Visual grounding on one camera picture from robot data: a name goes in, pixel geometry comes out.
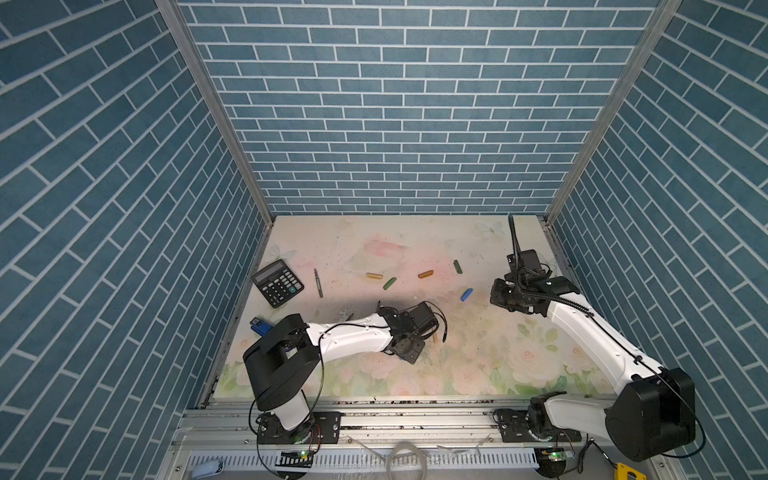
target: aluminum corner post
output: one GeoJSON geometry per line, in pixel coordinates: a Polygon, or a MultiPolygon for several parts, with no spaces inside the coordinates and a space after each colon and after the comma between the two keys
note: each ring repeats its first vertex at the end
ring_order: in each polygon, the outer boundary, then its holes
{"type": "Polygon", "coordinates": [[[565,175],[563,183],[555,194],[552,203],[549,204],[544,215],[547,224],[552,225],[560,210],[563,209],[568,196],[576,187],[576,183],[592,160],[592,155],[594,155],[600,142],[603,141],[603,137],[608,132],[608,128],[619,112],[619,108],[624,103],[624,99],[627,98],[627,95],[632,90],[634,82],[643,71],[645,62],[648,61],[650,54],[653,53],[656,44],[661,39],[661,35],[669,25],[675,12],[677,12],[681,2],[682,0],[659,0],[656,9],[648,19],[648,24],[640,41],[632,50],[624,70],[621,71],[621,75],[616,80],[613,91],[608,95],[605,106],[600,110],[592,130],[587,134],[581,149],[574,159],[574,163],[571,165],[571,169],[565,175]]]}
{"type": "Polygon", "coordinates": [[[160,10],[160,14],[165,20],[168,26],[170,35],[176,41],[176,46],[179,48],[181,56],[187,63],[195,85],[200,90],[200,94],[203,96],[210,114],[216,122],[216,126],[221,133],[221,137],[224,139],[224,143],[227,144],[227,148],[232,154],[237,170],[245,180],[245,184],[248,187],[253,201],[256,203],[259,212],[268,227],[271,227],[274,221],[274,216],[270,212],[270,206],[264,197],[263,192],[259,188],[256,176],[253,174],[253,169],[248,161],[248,156],[243,150],[243,145],[238,140],[235,134],[234,127],[230,121],[227,111],[224,109],[219,94],[214,87],[214,83],[208,74],[208,70],[203,63],[203,59],[200,56],[200,52],[197,50],[194,39],[192,38],[192,32],[187,26],[186,20],[184,20],[184,14],[181,12],[181,8],[178,5],[177,0],[155,0],[157,8],[160,10]]]}

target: pen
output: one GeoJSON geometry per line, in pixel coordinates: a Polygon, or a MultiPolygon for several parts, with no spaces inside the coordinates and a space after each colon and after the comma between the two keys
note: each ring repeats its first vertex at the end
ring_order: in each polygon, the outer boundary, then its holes
{"type": "Polygon", "coordinates": [[[317,293],[320,298],[323,298],[323,288],[320,286],[320,277],[317,276],[317,268],[315,269],[315,283],[317,283],[317,293]]]}

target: black calculator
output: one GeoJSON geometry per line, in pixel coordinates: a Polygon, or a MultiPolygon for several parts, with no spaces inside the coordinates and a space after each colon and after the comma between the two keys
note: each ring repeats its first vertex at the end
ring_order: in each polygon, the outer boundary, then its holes
{"type": "Polygon", "coordinates": [[[304,290],[304,285],[282,260],[270,263],[250,279],[272,308],[283,305],[304,290]]]}

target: blue brick wall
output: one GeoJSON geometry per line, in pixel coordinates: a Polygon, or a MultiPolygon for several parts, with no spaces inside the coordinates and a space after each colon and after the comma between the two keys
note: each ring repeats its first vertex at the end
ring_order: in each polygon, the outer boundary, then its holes
{"type": "Polygon", "coordinates": [[[591,302],[694,378],[691,478],[768,466],[766,23],[684,0],[555,223],[591,302]]]}
{"type": "Polygon", "coordinates": [[[277,213],[542,214],[656,2],[181,3],[277,213]]]}
{"type": "Polygon", "coordinates": [[[0,478],[144,478],[263,221],[152,0],[0,2],[0,478]]]}

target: table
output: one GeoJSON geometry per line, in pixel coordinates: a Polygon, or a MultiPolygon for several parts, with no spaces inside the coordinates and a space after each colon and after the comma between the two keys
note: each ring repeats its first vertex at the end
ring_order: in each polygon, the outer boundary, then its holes
{"type": "MultiPolygon", "coordinates": [[[[523,250],[560,270],[535,216],[515,217],[523,250]]],[[[493,281],[508,273],[512,252],[506,217],[500,216],[284,216],[270,234],[260,267],[282,258],[305,289],[273,309],[251,286],[213,399],[253,399],[243,353],[259,336],[249,322],[275,324],[292,313],[307,322],[360,318],[376,305],[399,309],[431,300],[449,323],[427,341],[415,365],[396,356],[366,353],[326,364],[323,398],[339,400],[483,399],[530,397],[554,389],[591,395],[613,390],[573,339],[542,316],[510,313],[488,302],[493,281]],[[463,274],[453,266],[458,260],[463,274]],[[324,297],[318,296],[317,268],[324,297]],[[418,273],[434,270],[425,279],[418,273]],[[382,280],[366,277],[381,273],[382,280]],[[384,290],[384,283],[397,281],[384,290]],[[462,302],[468,289],[472,295],[462,302]]],[[[319,387],[319,366],[304,386],[319,387]]]]}

